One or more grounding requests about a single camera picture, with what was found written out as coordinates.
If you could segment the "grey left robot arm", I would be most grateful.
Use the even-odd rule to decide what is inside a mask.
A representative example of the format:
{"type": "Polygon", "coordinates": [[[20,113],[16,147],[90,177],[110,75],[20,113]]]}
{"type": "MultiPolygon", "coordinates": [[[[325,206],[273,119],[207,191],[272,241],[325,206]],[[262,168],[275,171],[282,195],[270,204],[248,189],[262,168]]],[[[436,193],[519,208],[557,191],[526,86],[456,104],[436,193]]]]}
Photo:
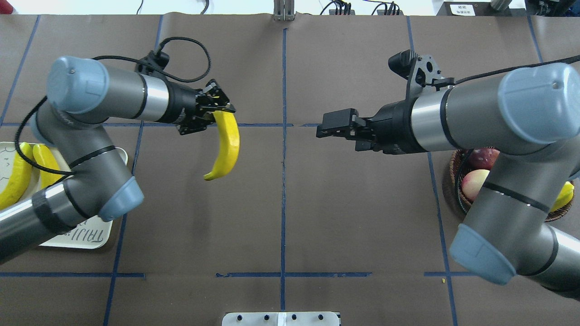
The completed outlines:
{"type": "Polygon", "coordinates": [[[46,103],[32,114],[36,138],[60,151],[70,172],[1,212],[1,262],[73,230],[91,217],[113,221],[143,202],[143,192],[103,127],[111,118],[201,132],[235,108],[215,80],[202,89],[165,72],[169,57],[150,52],[133,72],[101,57],[62,56],[51,65],[46,103]]]}

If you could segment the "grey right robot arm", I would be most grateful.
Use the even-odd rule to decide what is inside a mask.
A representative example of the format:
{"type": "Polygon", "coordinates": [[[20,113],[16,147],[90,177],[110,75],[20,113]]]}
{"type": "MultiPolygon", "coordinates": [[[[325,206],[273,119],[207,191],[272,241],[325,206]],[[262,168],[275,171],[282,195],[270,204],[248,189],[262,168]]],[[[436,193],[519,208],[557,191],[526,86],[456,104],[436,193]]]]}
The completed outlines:
{"type": "Polygon", "coordinates": [[[357,151],[415,154],[494,147],[500,155],[449,250],[471,273],[505,285],[515,275],[579,299],[579,240],[545,224],[564,183],[579,175],[579,74],[570,64],[524,67],[459,84],[435,62],[392,70],[406,98],[373,117],[326,113],[318,138],[357,151]]]}

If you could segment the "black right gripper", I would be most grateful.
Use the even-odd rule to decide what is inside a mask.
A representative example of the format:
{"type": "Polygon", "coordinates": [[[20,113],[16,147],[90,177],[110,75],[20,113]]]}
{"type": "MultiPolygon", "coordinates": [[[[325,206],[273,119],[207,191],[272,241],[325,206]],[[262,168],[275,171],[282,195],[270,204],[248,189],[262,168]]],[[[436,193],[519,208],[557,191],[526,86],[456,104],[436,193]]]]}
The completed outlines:
{"type": "Polygon", "coordinates": [[[316,137],[356,139],[355,151],[392,155],[426,153],[412,130],[412,104],[413,101],[398,101],[384,105],[367,120],[360,118],[356,109],[325,113],[317,126],[316,137]]]}

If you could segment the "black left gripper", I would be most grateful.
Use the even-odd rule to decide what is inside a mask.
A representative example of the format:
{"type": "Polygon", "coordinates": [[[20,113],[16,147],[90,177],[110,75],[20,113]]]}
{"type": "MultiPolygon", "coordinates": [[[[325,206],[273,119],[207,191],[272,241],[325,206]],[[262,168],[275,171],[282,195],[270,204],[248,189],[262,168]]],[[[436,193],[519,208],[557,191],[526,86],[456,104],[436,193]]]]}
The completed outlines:
{"type": "Polygon", "coordinates": [[[236,108],[216,80],[209,80],[203,89],[193,89],[178,83],[169,83],[168,123],[178,125],[180,135],[207,130],[215,124],[212,113],[236,113],[236,108]]]}

